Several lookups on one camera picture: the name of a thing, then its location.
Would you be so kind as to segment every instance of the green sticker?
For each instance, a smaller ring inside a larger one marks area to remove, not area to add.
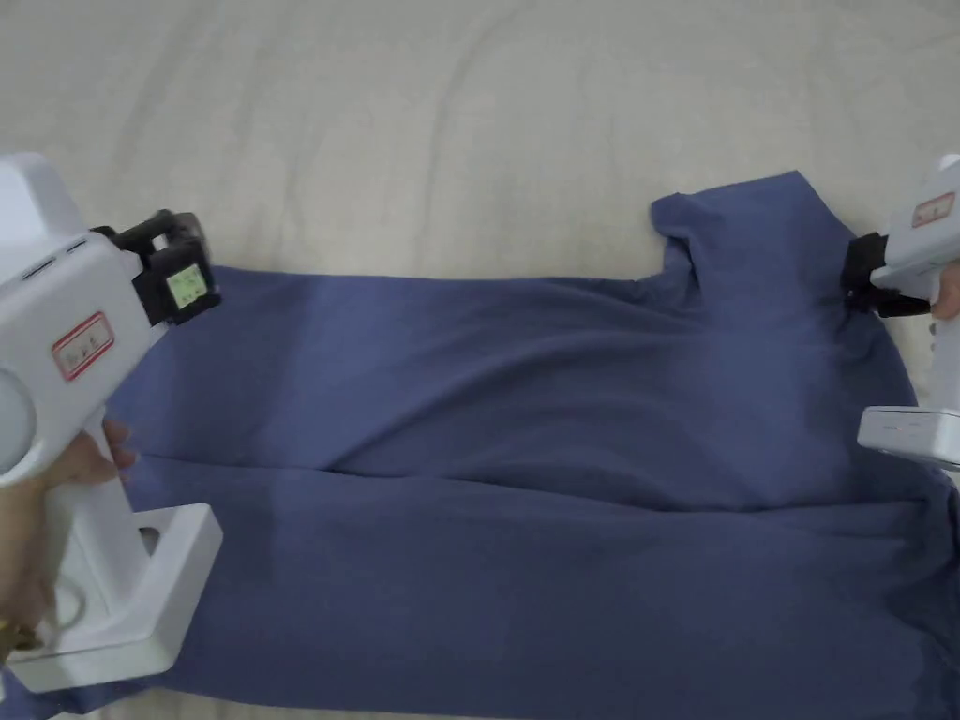
[[[197,298],[202,298],[207,291],[204,274],[197,265],[191,265],[186,270],[167,277],[167,285],[170,286],[170,292],[173,293],[180,310]]]

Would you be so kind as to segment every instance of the finger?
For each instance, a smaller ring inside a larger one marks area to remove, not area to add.
[[[960,315],[960,265],[949,265],[940,278],[940,296],[933,305],[933,317],[951,320]]]
[[[114,479],[119,474],[117,466],[97,451],[97,457],[91,458],[90,466],[82,473],[76,482],[85,485],[99,485]]]
[[[133,452],[132,450],[127,450],[124,447],[112,448],[113,450],[113,463],[117,466],[117,469],[127,470],[136,465],[136,461],[140,459],[140,456]]]
[[[104,420],[104,435],[107,436],[107,444],[113,447],[114,445],[122,445],[129,440],[131,431],[122,422]]]

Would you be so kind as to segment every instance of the white fabric surface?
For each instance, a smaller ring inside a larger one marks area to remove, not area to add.
[[[194,210],[227,264],[636,277],[674,190],[799,168],[882,228],[960,148],[958,70],[956,0],[0,0],[0,151],[92,225]],[[925,326],[896,328],[921,389]]]

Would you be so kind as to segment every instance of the human hand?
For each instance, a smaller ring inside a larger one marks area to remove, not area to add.
[[[937,320],[952,320],[960,315],[960,263],[950,263],[940,274],[940,296],[932,312]]]
[[[123,446],[130,437],[126,427],[107,420],[104,433],[112,462],[82,433],[41,474],[0,489],[0,619],[34,628],[53,602],[44,566],[46,493],[65,483],[107,482],[136,462]]]

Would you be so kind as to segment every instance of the black clamp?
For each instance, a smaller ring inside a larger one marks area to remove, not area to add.
[[[900,318],[924,315],[930,312],[930,303],[919,298],[908,298],[899,290],[876,287],[870,281],[871,273],[882,268],[887,250],[887,235],[871,232],[858,237],[847,247],[840,284],[851,310],[876,312],[881,318]]]
[[[150,324],[183,324],[220,304],[204,230],[193,213],[160,210],[123,232],[107,227],[93,232],[140,257],[143,272],[133,279],[133,288]]]

